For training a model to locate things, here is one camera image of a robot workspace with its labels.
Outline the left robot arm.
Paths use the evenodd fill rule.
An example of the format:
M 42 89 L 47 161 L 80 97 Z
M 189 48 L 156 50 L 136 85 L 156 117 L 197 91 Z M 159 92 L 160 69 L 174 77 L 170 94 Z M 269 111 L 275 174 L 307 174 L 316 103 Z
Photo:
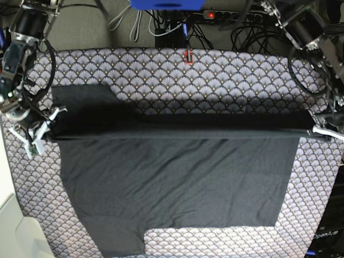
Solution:
M 337 53 L 332 36 L 343 35 L 342 24 L 327 25 L 310 7 L 310 1 L 289 3 L 287 1 L 261 1 L 265 12 L 276 18 L 276 27 L 284 32 L 292 43 L 287 68 L 292 80 L 307 95 L 325 96 L 327 108 L 315 115 L 314 133 L 343 139 L 343 59 Z M 311 67 L 321 76 L 325 86 L 312 91 L 296 76 L 292 62 L 297 51 L 307 54 Z

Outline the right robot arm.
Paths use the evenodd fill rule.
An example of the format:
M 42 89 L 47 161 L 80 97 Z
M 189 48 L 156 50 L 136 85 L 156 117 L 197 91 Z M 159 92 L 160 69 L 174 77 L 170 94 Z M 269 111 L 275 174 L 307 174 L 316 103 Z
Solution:
M 1 115 L 15 122 L 9 131 L 23 143 L 29 158 L 45 152 L 45 134 L 58 114 L 66 111 L 65 107 L 47 111 L 38 107 L 54 81 L 56 58 L 47 38 L 61 7 L 62 1 L 22 1 L 9 28 L 11 41 L 1 57 Z M 43 89 L 31 94 L 25 88 L 31 84 L 27 73 L 34 65 L 41 43 L 51 57 L 51 75 Z

